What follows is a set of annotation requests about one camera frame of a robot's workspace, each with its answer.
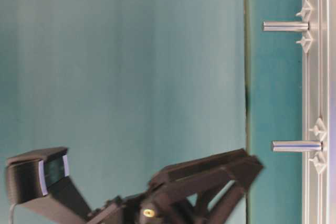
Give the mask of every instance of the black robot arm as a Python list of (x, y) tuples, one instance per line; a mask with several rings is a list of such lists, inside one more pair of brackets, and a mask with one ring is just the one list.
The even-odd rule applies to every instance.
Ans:
[[(108, 200), (102, 208), (90, 212), (68, 177), (67, 163), (61, 163), (61, 159), (66, 162), (66, 150), (52, 148), (33, 153), (36, 152), (42, 152), (44, 156), (31, 158), (28, 153), (20, 155), (25, 157), (24, 160), (8, 159), (9, 198), (12, 203), (23, 203), (23, 206), (61, 224), (223, 224), (263, 168), (255, 156), (249, 156), (243, 149), (167, 166), (152, 177), (147, 191), (124, 199), (118, 196)], [(29, 175), (29, 169), (24, 169), (22, 173), (23, 170), (17, 167), (27, 160), (39, 164), (30, 168), (33, 176)], [(41, 176), (51, 173), (48, 167), (52, 161), (58, 174), (51, 183)], [(41, 163), (45, 163), (44, 173), (40, 170)], [(26, 177), (35, 183), (37, 191), (29, 194), (28, 198), (25, 191), (29, 189), (22, 186), (26, 184), (22, 182)], [(43, 180), (47, 181), (47, 185), (41, 187)], [(74, 202), (66, 197), (69, 194), (76, 195), (76, 208), (71, 207)], [(193, 204), (188, 199), (191, 195), (196, 195)], [(216, 196), (219, 199), (210, 208), (209, 203)], [(44, 202), (52, 202), (53, 208), (48, 208)]]

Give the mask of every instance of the metal rod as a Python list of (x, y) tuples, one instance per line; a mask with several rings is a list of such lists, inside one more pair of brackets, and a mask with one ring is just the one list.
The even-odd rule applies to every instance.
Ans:
[(273, 152), (310, 152), (321, 151), (320, 141), (274, 141), (272, 142)]
[(297, 21), (264, 21), (262, 23), (263, 31), (296, 31), (304, 32), (308, 31), (309, 24), (307, 22)]

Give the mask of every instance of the teal backdrop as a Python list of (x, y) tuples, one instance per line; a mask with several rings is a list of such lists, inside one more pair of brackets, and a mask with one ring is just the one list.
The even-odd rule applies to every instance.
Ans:
[[(0, 0), (0, 158), (67, 146), (92, 208), (246, 146), (243, 0)], [(9, 205), (0, 180), (0, 223)], [(229, 223), (245, 223), (242, 201)], [(17, 207), (15, 223), (50, 223)]]
[(272, 153), (271, 141), (301, 140), (301, 34), (263, 33), (264, 20), (300, 20), (301, 0), (246, 0), (248, 149), (266, 169), (248, 201), (250, 224), (301, 223), (301, 154)]

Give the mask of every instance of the cable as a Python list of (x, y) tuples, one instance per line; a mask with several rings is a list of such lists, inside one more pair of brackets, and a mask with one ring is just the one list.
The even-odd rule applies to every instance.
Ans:
[(14, 223), (13, 216), (14, 216), (14, 208), (15, 208), (15, 206), (16, 206), (16, 204), (12, 204), (11, 208), (9, 209), (9, 221), (8, 221), (9, 224), (13, 224)]

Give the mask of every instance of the metal bracket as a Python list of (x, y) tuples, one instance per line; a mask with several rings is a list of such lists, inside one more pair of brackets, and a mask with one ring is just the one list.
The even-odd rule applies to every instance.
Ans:
[(307, 22), (309, 21), (311, 11), (312, 11), (311, 5), (309, 4), (308, 1), (305, 1), (301, 11), (299, 13), (296, 13), (295, 16), (302, 17), (302, 20)]
[(316, 152), (314, 158), (310, 158), (309, 161), (314, 163), (318, 174), (321, 174), (327, 167), (327, 162), (322, 152)]
[(306, 37), (303, 35), (301, 40), (296, 41), (296, 44), (301, 44), (303, 51), (307, 54), (312, 42), (313, 38), (311, 37), (310, 32), (306, 32)]
[(321, 142), (324, 140), (324, 138), (327, 135), (327, 128), (321, 118), (318, 118), (316, 120), (314, 127), (310, 128), (309, 131), (313, 132), (316, 138), (320, 140)]

